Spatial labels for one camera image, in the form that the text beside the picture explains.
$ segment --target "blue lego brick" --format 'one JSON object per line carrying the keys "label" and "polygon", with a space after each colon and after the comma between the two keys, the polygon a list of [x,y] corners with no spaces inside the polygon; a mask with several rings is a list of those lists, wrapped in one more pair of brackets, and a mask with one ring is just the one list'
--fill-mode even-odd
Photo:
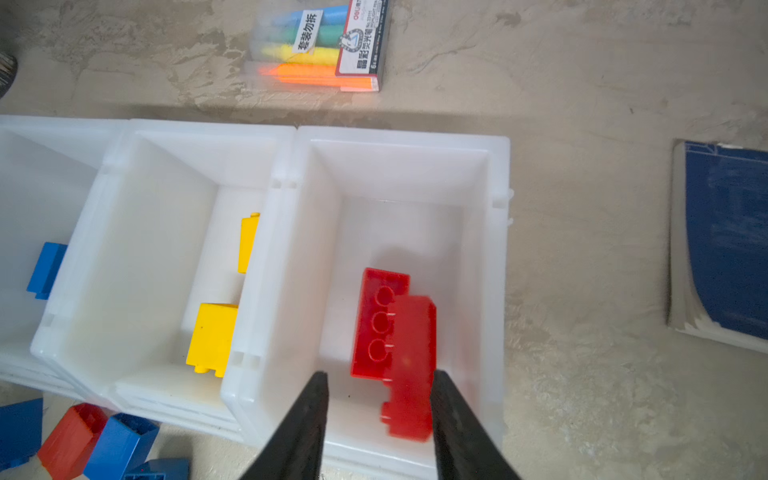
{"label": "blue lego brick", "polygon": [[186,458],[159,458],[150,460],[129,471],[124,480],[187,480],[190,461]]}
{"label": "blue lego brick", "polygon": [[29,461],[40,449],[43,399],[0,408],[0,472]]}
{"label": "blue lego brick", "polygon": [[118,413],[101,432],[83,472],[90,480],[122,480],[147,460],[159,428],[141,417]]}
{"label": "blue lego brick", "polygon": [[32,278],[29,279],[27,291],[37,293],[36,299],[47,300],[51,295],[53,282],[56,280],[58,268],[64,259],[64,253],[67,246],[61,243],[45,242],[43,250],[40,252],[38,262],[35,265],[35,271],[32,272]]}

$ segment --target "red block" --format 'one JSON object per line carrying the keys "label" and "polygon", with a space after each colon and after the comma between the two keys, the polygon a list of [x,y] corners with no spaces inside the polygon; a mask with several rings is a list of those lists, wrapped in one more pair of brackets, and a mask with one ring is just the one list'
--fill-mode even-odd
{"label": "red block", "polygon": [[408,295],[410,280],[404,273],[363,272],[351,375],[390,388],[381,420],[391,436],[426,442],[432,433],[437,309],[428,296]]}
{"label": "red block", "polygon": [[392,313],[392,366],[389,401],[382,422],[389,434],[426,442],[432,433],[429,393],[437,368],[437,309],[428,296],[396,296]]}
{"label": "red block", "polygon": [[384,370],[392,363],[384,340],[392,325],[387,306],[395,295],[406,295],[411,276],[366,268],[362,272],[360,302],[357,308],[357,334],[352,357],[352,376],[360,379],[383,380]]}
{"label": "red block", "polygon": [[53,480],[82,475],[105,425],[107,416],[97,406],[81,403],[67,410],[38,451]]}

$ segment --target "yellow highlighter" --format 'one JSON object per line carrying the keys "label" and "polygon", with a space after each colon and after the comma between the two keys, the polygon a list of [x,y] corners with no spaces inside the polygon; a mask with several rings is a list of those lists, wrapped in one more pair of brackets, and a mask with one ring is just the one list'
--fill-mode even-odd
{"label": "yellow highlighter", "polygon": [[248,271],[248,262],[250,261],[250,251],[253,250],[253,240],[256,238],[256,228],[259,227],[260,214],[251,214],[248,218],[243,218],[240,225],[240,257],[237,259],[237,271],[245,273]]}
{"label": "yellow highlighter", "polygon": [[293,53],[292,45],[268,43],[261,48],[261,53],[285,63],[336,66],[339,61],[338,48],[315,47],[312,54]]}

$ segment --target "storage bin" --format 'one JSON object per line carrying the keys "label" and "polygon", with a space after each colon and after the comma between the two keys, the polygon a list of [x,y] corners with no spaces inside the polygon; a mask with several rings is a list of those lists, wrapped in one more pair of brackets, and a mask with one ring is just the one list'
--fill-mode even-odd
{"label": "storage bin", "polygon": [[379,381],[350,376],[366,267],[437,306],[438,368],[501,444],[509,140],[301,127],[269,284],[246,281],[222,398],[263,445],[315,370],[329,375],[326,465],[435,478],[435,450],[380,422]]}
{"label": "storage bin", "polygon": [[45,242],[69,243],[125,121],[0,116],[0,379],[81,399],[29,351],[46,300],[27,285]]}
{"label": "storage bin", "polygon": [[240,302],[240,221],[270,247],[296,129],[131,120],[104,159],[33,353],[88,400],[241,440],[221,379],[186,364],[201,303]]}

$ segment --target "blue notebook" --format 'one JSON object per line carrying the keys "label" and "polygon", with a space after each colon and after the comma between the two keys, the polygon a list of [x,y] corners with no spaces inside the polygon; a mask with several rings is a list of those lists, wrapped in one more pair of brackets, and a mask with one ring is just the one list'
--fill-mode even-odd
{"label": "blue notebook", "polygon": [[683,142],[672,201],[670,325],[768,353],[768,153]]}

